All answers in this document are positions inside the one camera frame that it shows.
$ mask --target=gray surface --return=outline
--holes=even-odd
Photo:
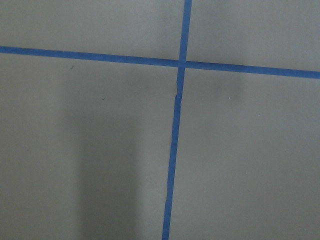
[[[320,81],[186,71],[171,240],[320,239]]]
[[[179,58],[183,0],[2,0],[0,45]]]
[[[320,1],[195,0],[187,59],[320,71]]]
[[[0,66],[0,239],[160,239],[177,69]]]

